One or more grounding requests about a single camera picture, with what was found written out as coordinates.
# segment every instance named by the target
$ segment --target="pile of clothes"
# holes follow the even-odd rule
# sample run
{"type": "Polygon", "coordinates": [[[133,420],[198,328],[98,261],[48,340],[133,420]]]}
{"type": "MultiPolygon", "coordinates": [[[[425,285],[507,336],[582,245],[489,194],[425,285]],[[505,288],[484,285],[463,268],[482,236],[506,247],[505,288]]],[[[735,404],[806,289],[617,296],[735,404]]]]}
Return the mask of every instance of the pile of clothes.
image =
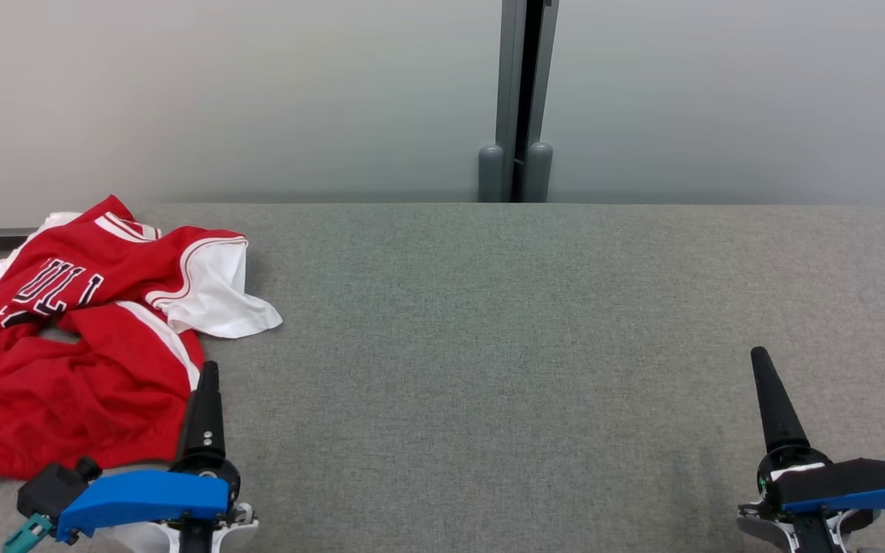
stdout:
{"type": "Polygon", "coordinates": [[[102,468],[171,461],[204,361],[197,332],[280,325],[244,293],[248,239],[138,223],[114,196],[52,214],[0,260],[0,476],[89,455],[102,468]],[[76,343],[39,336],[47,323],[76,343]]]}

